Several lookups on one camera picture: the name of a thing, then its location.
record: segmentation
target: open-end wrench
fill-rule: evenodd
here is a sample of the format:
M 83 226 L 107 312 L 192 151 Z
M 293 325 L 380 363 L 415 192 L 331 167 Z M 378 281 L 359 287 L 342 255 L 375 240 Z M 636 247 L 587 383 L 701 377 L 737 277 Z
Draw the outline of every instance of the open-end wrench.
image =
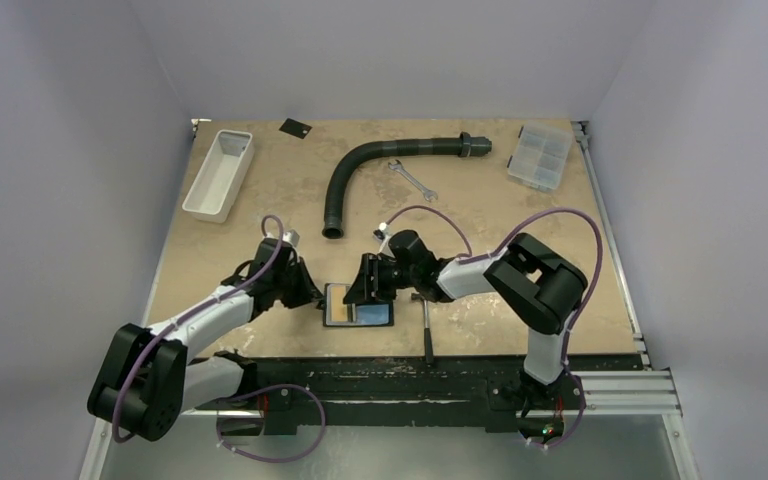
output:
M 390 170 L 395 170 L 401 173 L 403 177 L 407 178 L 408 181 L 413 184 L 414 187 L 418 188 L 419 191 L 422 192 L 422 196 L 425 197 L 425 200 L 430 202 L 431 200 L 437 199 L 437 192 L 426 188 L 425 185 L 419 183 L 419 180 L 415 179 L 413 175 L 405 170 L 405 167 L 402 166 L 402 162 L 400 162 L 398 158 L 394 158 L 393 161 L 389 163 L 389 165 Z

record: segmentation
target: white wall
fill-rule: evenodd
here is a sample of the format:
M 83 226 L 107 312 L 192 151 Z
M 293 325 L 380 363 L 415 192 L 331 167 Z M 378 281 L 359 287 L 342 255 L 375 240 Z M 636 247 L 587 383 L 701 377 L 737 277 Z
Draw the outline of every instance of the white wall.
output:
M 76 477 L 189 128 L 126 0 L 0 1 L 0 478 Z
M 132 0 L 193 117 L 590 117 L 653 0 Z
M 768 478 L 768 1 L 659 1 L 592 128 L 703 477 Z

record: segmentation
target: black handle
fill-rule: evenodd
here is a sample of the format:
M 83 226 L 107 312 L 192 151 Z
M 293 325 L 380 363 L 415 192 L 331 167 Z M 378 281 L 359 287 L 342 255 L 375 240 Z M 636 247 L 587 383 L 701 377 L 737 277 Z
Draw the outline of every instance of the black handle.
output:
M 434 347 L 431 344 L 431 329 L 425 329 L 425 363 L 434 364 Z

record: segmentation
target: white plastic tray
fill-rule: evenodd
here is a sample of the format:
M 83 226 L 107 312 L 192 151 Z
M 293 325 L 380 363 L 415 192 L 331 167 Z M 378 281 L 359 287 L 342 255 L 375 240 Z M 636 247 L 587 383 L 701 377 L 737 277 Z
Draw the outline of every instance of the white plastic tray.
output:
M 224 222 L 237 200 L 253 155 L 252 134 L 220 130 L 184 199 L 184 211 L 199 220 Z
M 561 184 L 571 145 L 570 132 L 526 122 L 519 132 L 516 151 L 508 160 L 508 175 L 529 187 L 551 192 Z

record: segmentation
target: workbench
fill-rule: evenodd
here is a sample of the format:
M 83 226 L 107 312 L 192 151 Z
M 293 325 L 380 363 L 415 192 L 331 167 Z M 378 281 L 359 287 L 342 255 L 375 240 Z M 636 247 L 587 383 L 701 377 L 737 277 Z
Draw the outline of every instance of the workbench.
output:
M 568 120 L 541 120 L 571 130 Z M 491 251 L 520 221 L 555 206 L 573 207 L 601 225 L 584 159 L 570 150 L 560 187 L 543 193 L 507 178 L 506 162 L 524 120 L 335 120 L 307 122 L 304 139 L 279 131 L 282 122 L 201 122 L 169 236 L 164 248 L 148 323 L 174 316 L 206 297 L 233 269 L 250 259 L 262 236 L 264 215 L 279 216 L 301 235 L 299 254 L 316 285 L 352 283 L 361 255 L 377 252 L 372 232 L 398 209 L 430 205 L 451 216 L 476 254 Z M 194 219 L 181 210 L 208 148 L 219 130 L 253 135 L 255 154 L 234 207 L 223 224 Z M 345 236 L 321 235 L 325 190 L 337 162 L 357 145 L 376 140 L 456 137 L 461 131 L 486 136 L 493 150 L 482 158 L 404 158 L 405 168 L 439 199 L 426 202 L 388 159 L 365 163 L 352 176 L 345 198 Z M 391 231 L 415 229 L 437 256 L 463 252 L 463 243 L 443 220 L 423 211 L 402 215 Z M 590 227 L 569 214 L 539 220 L 528 232 L 592 277 L 596 258 Z M 634 353 L 632 327 L 623 291 L 605 245 L 602 276 L 573 332 L 571 354 Z M 229 332 L 206 353 L 234 350 L 247 357 L 419 356 L 423 354 L 422 306 L 409 291 L 395 302 L 395 325 L 376 328 L 324 327 L 314 305 L 294 310 L 276 304 L 252 323 Z M 432 304 L 431 330 L 437 355 L 523 354 L 527 328 L 501 298 L 471 296 Z

